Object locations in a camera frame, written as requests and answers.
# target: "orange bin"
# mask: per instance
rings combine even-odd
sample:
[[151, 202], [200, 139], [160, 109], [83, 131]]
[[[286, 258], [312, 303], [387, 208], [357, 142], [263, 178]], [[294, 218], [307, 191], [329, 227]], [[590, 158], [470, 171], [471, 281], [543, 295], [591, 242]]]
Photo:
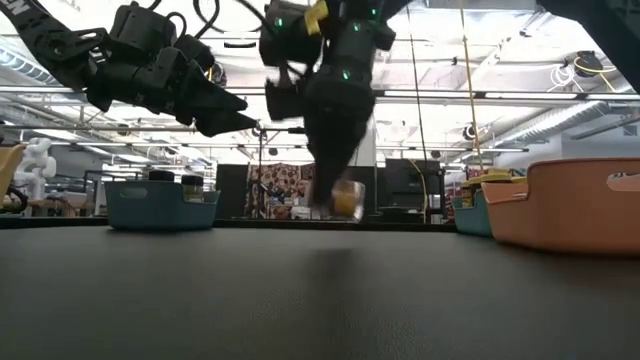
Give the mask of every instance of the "orange bin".
[[528, 184], [484, 183], [497, 241], [572, 253], [640, 255], [640, 158], [540, 162]]

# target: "yellow label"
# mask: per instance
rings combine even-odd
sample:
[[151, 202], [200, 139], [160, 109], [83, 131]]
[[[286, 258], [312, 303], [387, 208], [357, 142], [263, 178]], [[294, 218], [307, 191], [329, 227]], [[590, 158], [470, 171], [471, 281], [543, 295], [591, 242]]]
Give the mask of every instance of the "yellow label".
[[329, 8], [324, 0], [318, 1], [311, 9], [304, 13], [304, 23], [307, 26], [307, 34], [315, 35], [320, 33], [320, 25], [318, 21], [321, 21], [329, 16]]

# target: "table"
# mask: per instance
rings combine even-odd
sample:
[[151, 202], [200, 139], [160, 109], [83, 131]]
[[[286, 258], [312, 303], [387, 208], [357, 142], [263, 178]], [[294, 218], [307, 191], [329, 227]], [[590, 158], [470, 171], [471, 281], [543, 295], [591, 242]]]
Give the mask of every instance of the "table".
[[457, 234], [0, 231], [0, 359], [634, 359], [640, 262]]

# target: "yellow object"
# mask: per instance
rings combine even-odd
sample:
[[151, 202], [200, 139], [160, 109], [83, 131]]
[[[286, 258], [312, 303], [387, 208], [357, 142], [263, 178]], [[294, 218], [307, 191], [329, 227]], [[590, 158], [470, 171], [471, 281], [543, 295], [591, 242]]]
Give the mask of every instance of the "yellow object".
[[511, 182], [514, 184], [526, 184], [527, 177], [526, 176], [516, 176], [511, 178]]
[[475, 183], [483, 183], [483, 182], [495, 182], [495, 181], [510, 181], [511, 180], [511, 175], [509, 175], [508, 173], [495, 173], [495, 174], [487, 174], [487, 175], [482, 175], [482, 176], [478, 176], [476, 178], [473, 178], [472, 180], [475, 180]]
[[509, 169], [504, 168], [491, 168], [489, 169], [489, 174], [508, 174], [509, 171]]
[[9, 184], [13, 180], [13, 173], [20, 165], [22, 161], [22, 153], [24, 152], [24, 145], [16, 145], [11, 148], [0, 148], [0, 194], [4, 199], [4, 195], [7, 193]]
[[578, 64], [578, 60], [580, 60], [579, 57], [575, 58], [573, 60], [573, 65], [575, 67], [577, 67], [578, 69], [582, 70], [582, 71], [586, 71], [586, 72], [590, 72], [590, 73], [594, 73], [594, 74], [606, 74], [606, 73], [614, 72], [614, 71], [617, 70], [617, 68], [615, 66], [610, 66], [607, 69], [602, 69], [602, 70], [589, 69], [587, 67], [584, 67], [584, 66]]
[[422, 174], [422, 171], [420, 171], [420, 168], [418, 167], [418, 165], [416, 165], [416, 162], [411, 159], [407, 159], [407, 160], [409, 160], [411, 165], [413, 165], [413, 167], [416, 168], [416, 170], [418, 171], [418, 174], [420, 174], [420, 179], [422, 180], [422, 192], [424, 193], [424, 200], [422, 205], [422, 222], [426, 224], [427, 223], [427, 206], [429, 204], [429, 196], [427, 195], [428, 194], [427, 183], [424, 181], [424, 175]]
[[329, 8], [324, 0], [318, 1], [311, 9], [304, 13], [304, 23], [307, 26], [308, 35], [320, 34], [319, 21], [329, 16]]
[[363, 184], [355, 181], [338, 181], [332, 190], [333, 215], [359, 221], [361, 215], [357, 213], [364, 197], [363, 187]]
[[469, 184], [469, 182], [463, 182], [460, 186], [460, 189], [462, 190], [462, 207], [473, 207], [473, 195], [471, 194], [471, 185]]

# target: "blue bin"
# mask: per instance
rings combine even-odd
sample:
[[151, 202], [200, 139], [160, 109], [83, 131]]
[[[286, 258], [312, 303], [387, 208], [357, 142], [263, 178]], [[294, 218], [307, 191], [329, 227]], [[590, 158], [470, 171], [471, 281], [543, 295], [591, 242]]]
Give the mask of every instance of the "blue bin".
[[118, 230], [185, 231], [213, 227], [219, 191], [205, 202], [184, 199], [182, 184], [124, 181], [105, 184], [109, 225]]
[[458, 232], [470, 235], [493, 237], [489, 210], [482, 190], [476, 191], [474, 206], [462, 207], [462, 198], [455, 196], [451, 199]]

